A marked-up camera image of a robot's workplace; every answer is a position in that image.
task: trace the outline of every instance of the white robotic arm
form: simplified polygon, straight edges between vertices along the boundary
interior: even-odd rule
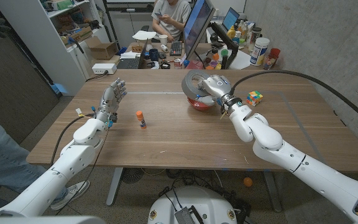
[[[94,118],[87,120],[74,133],[74,140],[61,151],[59,159],[3,208],[0,217],[34,217],[43,214],[66,183],[87,167],[103,146],[105,131],[117,121],[118,104],[126,95],[125,81],[118,78],[103,93]]]
[[[219,99],[241,140],[250,142],[255,138],[253,151],[259,158],[290,171],[335,204],[352,221],[358,222],[358,181],[291,146],[279,132],[269,127],[262,115],[249,116],[252,110],[243,105],[240,98],[229,94],[231,86],[225,77],[213,75],[199,85]]]

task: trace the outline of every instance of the cardboard box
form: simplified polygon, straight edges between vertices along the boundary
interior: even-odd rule
[[[142,53],[143,47],[142,46],[132,46],[132,52]]]
[[[62,38],[63,43],[65,44],[66,47],[71,47],[73,44],[68,44],[68,37],[72,37],[73,39],[75,39],[78,43],[80,43],[81,41],[87,39],[88,37],[90,37],[92,35],[92,29],[90,27],[85,27],[82,28],[80,31],[78,31],[75,34],[72,35],[67,35]]]
[[[91,49],[92,57],[95,59],[110,59],[118,52],[116,43],[102,44],[98,37],[89,38],[85,42]]]

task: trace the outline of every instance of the table leg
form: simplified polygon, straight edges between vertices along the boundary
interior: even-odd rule
[[[107,196],[106,204],[107,205],[113,205],[114,199],[116,198],[117,192],[118,192],[118,186],[119,182],[121,180],[122,170],[124,168],[122,167],[116,167],[114,169],[114,173],[112,175],[111,184],[110,184],[110,190],[109,195]]]
[[[274,182],[273,173],[270,171],[264,171],[267,191],[270,196],[270,201],[275,212],[282,212],[283,207],[281,206],[280,199],[278,197],[276,183]]]

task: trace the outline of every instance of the person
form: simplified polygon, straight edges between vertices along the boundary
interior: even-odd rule
[[[4,23],[5,20],[0,19],[0,38],[6,37],[6,32],[10,30],[10,28],[3,25]],[[29,164],[25,160],[28,155],[29,152],[20,147],[0,125],[0,185],[21,193],[46,171],[42,166]],[[83,183],[80,182],[71,187],[63,188],[52,202],[51,209],[61,209],[73,198],[77,191],[79,192],[71,201],[83,195],[90,186],[89,181],[87,181],[80,188]]]
[[[159,36],[165,34],[168,36],[168,42],[179,40],[190,11],[190,5],[186,0],[157,0],[152,13],[152,27],[157,32],[154,39],[159,40]]]

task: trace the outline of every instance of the gray t-shirt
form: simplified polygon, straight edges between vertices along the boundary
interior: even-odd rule
[[[179,0],[174,6],[170,6],[167,0],[158,0],[154,6],[152,17],[160,22],[160,27],[167,31],[175,40],[180,38],[181,31],[177,29],[174,25],[166,24],[157,17],[155,12],[160,12],[161,14],[167,14],[172,19],[180,23],[185,23],[190,15],[190,4],[186,0]]]

